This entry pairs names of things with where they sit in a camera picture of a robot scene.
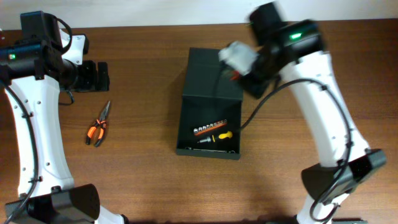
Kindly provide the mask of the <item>orange black long-nose pliers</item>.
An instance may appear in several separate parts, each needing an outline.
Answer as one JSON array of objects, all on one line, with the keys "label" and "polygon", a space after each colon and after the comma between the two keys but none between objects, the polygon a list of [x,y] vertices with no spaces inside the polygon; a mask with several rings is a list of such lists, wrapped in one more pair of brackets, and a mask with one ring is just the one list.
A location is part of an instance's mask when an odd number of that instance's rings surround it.
[{"label": "orange black long-nose pliers", "polygon": [[98,119],[94,120],[93,124],[88,129],[88,132],[87,132],[86,138],[85,138],[86,145],[90,145],[92,137],[94,136],[94,133],[96,132],[97,129],[99,129],[99,135],[97,137],[96,142],[94,143],[94,147],[99,147],[102,144],[102,142],[105,138],[105,135],[106,135],[106,128],[108,126],[106,119],[109,115],[110,107],[111,107],[111,101],[109,100],[105,104],[101,113],[99,114]]}]

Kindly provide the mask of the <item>yellow black stubby screwdriver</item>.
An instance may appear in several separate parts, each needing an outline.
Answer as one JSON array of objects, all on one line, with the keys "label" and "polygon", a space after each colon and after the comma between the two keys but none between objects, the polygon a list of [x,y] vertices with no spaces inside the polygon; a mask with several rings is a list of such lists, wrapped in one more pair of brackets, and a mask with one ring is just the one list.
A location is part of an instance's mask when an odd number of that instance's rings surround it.
[{"label": "yellow black stubby screwdriver", "polygon": [[222,141],[224,139],[231,139],[232,137],[233,137],[233,132],[227,131],[225,133],[212,134],[211,136],[207,136],[206,138],[199,140],[198,143],[217,142],[217,141]]}]

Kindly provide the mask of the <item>orange socket rail set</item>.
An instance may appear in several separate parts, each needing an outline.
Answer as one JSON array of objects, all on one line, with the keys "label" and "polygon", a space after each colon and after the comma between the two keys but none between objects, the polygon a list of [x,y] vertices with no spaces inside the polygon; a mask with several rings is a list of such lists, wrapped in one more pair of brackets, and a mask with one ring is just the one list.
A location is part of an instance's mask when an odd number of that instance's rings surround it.
[{"label": "orange socket rail set", "polygon": [[204,133],[208,133],[210,131],[214,131],[216,129],[220,129],[223,126],[226,126],[227,123],[228,123],[228,120],[227,119],[223,119],[223,120],[216,121],[216,122],[213,122],[213,123],[210,123],[210,124],[206,124],[204,126],[200,126],[198,128],[194,128],[193,129],[193,135],[194,136],[199,136],[199,135],[202,135]]}]

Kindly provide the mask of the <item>silver ratchet wrench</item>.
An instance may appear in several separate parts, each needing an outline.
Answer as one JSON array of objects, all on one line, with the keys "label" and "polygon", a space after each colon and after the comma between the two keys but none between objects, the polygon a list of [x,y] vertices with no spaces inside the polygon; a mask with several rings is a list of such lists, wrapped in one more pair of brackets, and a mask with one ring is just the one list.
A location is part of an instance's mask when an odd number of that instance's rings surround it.
[{"label": "silver ratchet wrench", "polygon": [[201,151],[201,152],[219,152],[219,153],[228,153],[228,154],[235,154],[235,151],[224,151],[224,150],[216,150],[216,149],[195,149],[192,147],[185,147],[186,150],[191,151]]}]

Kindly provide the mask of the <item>red handled cutting pliers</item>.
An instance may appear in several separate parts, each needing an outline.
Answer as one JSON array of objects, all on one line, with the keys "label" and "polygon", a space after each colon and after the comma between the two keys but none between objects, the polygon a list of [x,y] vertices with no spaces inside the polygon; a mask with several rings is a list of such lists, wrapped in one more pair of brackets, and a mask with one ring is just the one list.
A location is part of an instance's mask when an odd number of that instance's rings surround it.
[{"label": "red handled cutting pliers", "polygon": [[230,80],[239,80],[240,76],[241,75],[240,75],[240,73],[238,71],[232,71]]}]

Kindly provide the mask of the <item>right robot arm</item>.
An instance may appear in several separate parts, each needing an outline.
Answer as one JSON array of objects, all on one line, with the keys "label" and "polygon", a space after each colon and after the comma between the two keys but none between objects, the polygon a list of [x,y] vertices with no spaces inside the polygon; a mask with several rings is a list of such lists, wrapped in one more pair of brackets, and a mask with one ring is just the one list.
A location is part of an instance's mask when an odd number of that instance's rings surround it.
[{"label": "right robot arm", "polygon": [[386,155],[372,149],[356,128],[315,21],[288,24],[272,2],[259,6],[249,21],[259,51],[243,80],[254,96],[267,101],[266,88],[280,78],[297,100],[318,150],[318,163],[301,173],[308,195],[292,222],[331,223],[342,202],[386,164]]}]

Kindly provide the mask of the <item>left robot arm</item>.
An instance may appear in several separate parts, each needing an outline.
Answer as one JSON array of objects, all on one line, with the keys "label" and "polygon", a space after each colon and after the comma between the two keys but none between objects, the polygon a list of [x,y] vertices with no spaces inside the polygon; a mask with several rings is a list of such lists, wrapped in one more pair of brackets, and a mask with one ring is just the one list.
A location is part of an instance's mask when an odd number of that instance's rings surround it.
[{"label": "left robot arm", "polygon": [[23,38],[1,49],[20,159],[19,198],[5,205],[6,222],[126,224],[102,206],[93,184],[75,185],[59,122],[62,92],[109,90],[107,63],[85,60],[88,38],[52,14],[27,12],[20,20]]}]

